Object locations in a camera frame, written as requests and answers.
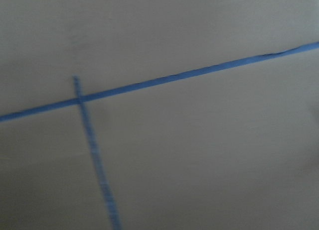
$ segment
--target blue line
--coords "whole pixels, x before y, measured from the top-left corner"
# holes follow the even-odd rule
[[[106,178],[105,170],[103,168],[100,150],[99,150],[99,146],[94,134],[93,126],[90,121],[90,116],[83,101],[80,80],[76,76],[73,77],[73,80],[74,80],[75,93],[77,95],[77,99],[76,99],[77,104],[79,105],[81,110],[83,125],[85,127],[88,143],[90,146],[90,152],[91,152],[93,164],[95,167],[95,172],[98,177],[99,184],[103,193],[105,207],[107,208],[109,212],[109,217],[111,220],[113,230],[121,230],[122,227],[121,227],[121,222],[120,222],[119,214],[117,211],[116,203],[112,195],[109,182]]]
[[[284,52],[242,58],[242,59],[238,59],[235,61],[225,62],[222,64],[210,66],[210,67],[204,67],[201,69],[182,72],[182,73],[179,73],[176,75],[161,77],[161,78],[157,78],[157,79],[153,79],[153,80],[149,80],[149,81],[145,81],[145,82],[141,82],[141,83],[135,83],[135,84],[131,84],[131,85],[124,86],[124,87],[119,87],[119,88],[115,88],[115,89],[111,89],[111,90],[106,90],[106,91],[102,91],[102,92],[89,94],[89,95],[83,96],[83,101],[89,102],[89,101],[93,101],[93,100],[104,98],[104,97],[110,97],[110,96],[118,95],[121,93],[131,92],[131,91],[135,91],[135,90],[139,90],[139,89],[143,89],[143,88],[147,88],[147,87],[152,87],[152,86],[156,86],[156,85],[160,85],[160,84],[164,84],[164,83],[168,83],[168,82],[182,80],[185,78],[200,76],[200,75],[204,75],[207,73],[212,73],[212,72],[230,69],[233,67],[244,66],[244,65],[248,65],[248,64],[252,64],[252,63],[256,63],[256,62],[266,61],[269,59],[274,59],[274,58],[284,57],[284,56],[288,56],[288,55],[292,55],[292,54],[296,54],[296,53],[306,52],[306,51],[310,51],[310,50],[317,49],[317,48],[319,48],[319,42],[314,42],[314,43],[306,44],[306,45],[303,45],[303,46],[300,46],[300,47],[297,47],[294,49],[290,49],[290,50],[287,50]],[[20,117],[24,117],[24,116],[28,116],[28,115],[34,115],[37,113],[46,112],[46,111],[59,109],[59,108],[63,108],[63,107],[68,107],[68,106],[76,105],[76,103],[77,103],[76,99],[69,99],[69,100],[65,100],[62,102],[56,102],[56,103],[49,104],[49,105],[35,107],[35,108],[27,109],[24,111],[16,112],[16,113],[6,114],[6,115],[0,116],[0,122],[8,121],[11,119],[16,119],[16,118],[20,118]]]

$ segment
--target blue tape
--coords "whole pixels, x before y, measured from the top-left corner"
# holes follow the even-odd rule
[[[103,168],[100,150],[99,150],[99,146],[96,141],[96,137],[93,131],[91,121],[90,121],[90,116],[83,101],[80,80],[78,77],[73,77],[73,80],[74,80],[75,93],[77,95],[76,101],[81,110],[83,125],[85,127],[88,143],[90,146],[90,152],[91,152],[93,164],[95,167],[95,172],[98,177],[100,188],[103,193],[104,203],[109,212],[109,217],[111,220],[113,230],[121,230],[122,227],[121,227],[121,222],[120,222],[119,214],[117,211],[116,203],[112,195],[109,182],[106,178],[105,170]]]
[[[164,84],[168,82],[174,82],[174,81],[182,80],[185,78],[200,76],[207,73],[217,72],[217,71],[221,71],[225,69],[230,69],[233,67],[244,66],[244,65],[248,65],[248,64],[252,64],[256,62],[262,62],[262,61],[284,57],[284,56],[288,56],[288,55],[292,55],[296,53],[306,52],[306,51],[310,51],[317,48],[319,48],[319,42],[306,44],[306,45],[303,45],[294,49],[290,49],[284,52],[242,58],[235,61],[225,62],[222,64],[210,66],[210,67],[204,67],[201,69],[182,72],[176,75],[161,77],[161,78],[157,78],[157,79],[153,79],[153,80],[149,80],[149,81],[145,81],[141,83],[135,83],[135,84],[131,84],[124,87],[119,87],[119,88],[115,88],[115,89],[111,89],[107,91],[89,94],[89,95],[83,96],[83,101],[89,102],[89,101],[93,101],[100,98],[118,95],[121,93],[131,92],[131,91],[135,91],[135,90],[139,90],[139,89],[143,89],[147,87],[152,87],[152,86],[156,86],[156,85],[160,85],[160,84]],[[59,109],[59,108],[67,107],[67,106],[72,106],[72,105],[75,105],[76,103],[77,103],[76,99],[69,99],[66,101],[56,102],[53,104],[44,105],[40,107],[35,107],[35,108],[27,109],[24,111],[16,112],[16,113],[6,114],[6,115],[0,116],[0,122],[8,121],[11,119],[16,119],[16,118],[20,118],[20,117],[24,117],[28,115],[34,115],[37,113]]]

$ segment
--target blue stripe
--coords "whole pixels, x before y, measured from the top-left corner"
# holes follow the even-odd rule
[[[83,101],[80,80],[78,77],[73,77],[73,80],[74,80],[75,93],[77,96],[77,99],[76,99],[77,104],[79,105],[81,110],[82,121],[85,127],[86,136],[90,146],[90,152],[91,152],[93,164],[95,167],[95,172],[98,177],[100,188],[103,193],[104,203],[109,212],[109,217],[111,220],[113,230],[121,230],[122,227],[121,227],[118,211],[116,208],[116,203],[112,195],[109,182],[106,178],[105,170],[103,168],[101,154],[100,154],[99,146],[94,134],[93,126],[90,121],[90,116]]]
[[[115,88],[115,89],[111,89],[111,90],[106,90],[106,91],[102,91],[102,92],[89,94],[89,95],[83,96],[83,101],[84,102],[93,101],[93,100],[104,98],[104,97],[110,97],[110,96],[118,95],[121,93],[131,92],[131,91],[135,91],[135,90],[139,90],[139,89],[143,89],[143,88],[147,88],[147,87],[152,87],[152,86],[156,86],[156,85],[160,85],[160,84],[164,84],[164,83],[168,83],[168,82],[174,82],[174,81],[182,80],[185,78],[200,76],[200,75],[204,75],[207,73],[212,73],[212,72],[217,72],[217,71],[221,71],[221,70],[225,70],[225,69],[230,69],[233,67],[244,66],[244,65],[248,65],[248,64],[252,64],[252,63],[256,63],[256,62],[262,62],[262,61],[266,61],[269,59],[284,57],[284,56],[288,56],[288,55],[292,55],[292,54],[296,54],[296,53],[310,51],[310,50],[317,49],[317,48],[319,48],[319,42],[306,44],[306,45],[303,45],[303,46],[300,46],[300,47],[297,47],[294,49],[290,49],[290,50],[287,50],[284,52],[242,58],[242,59],[238,59],[235,61],[225,62],[222,64],[210,66],[210,67],[204,67],[201,69],[196,69],[196,70],[192,70],[192,71],[188,71],[188,72],[182,72],[182,73],[179,73],[176,75],[161,77],[161,78],[157,78],[157,79],[153,79],[153,80],[149,80],[149,81],[145,81],[145,82],[141,82],[141,83],[135,83],[135,84],[131,84],[131,85],[124,86],[124,87],[119,87],[119,88]],[[72,106],[72,105],[75,105],[76,102],[77,102],[76,99],[69,99],[66,101],[57,102],[57,103],[44,105],[44,106],[40,106],[40,107],[35,107],[35,108],[27,109],[24,111],[16,112],[16,113],[2,115],[2,116],[0,116],[0,122],[24,117],[27,115],[34,115],[37,113],[46,112],[46,111],[50,111],[50,110],[54,110],[54,109],[59,109],[59,108],[67,107],[67,106]]]

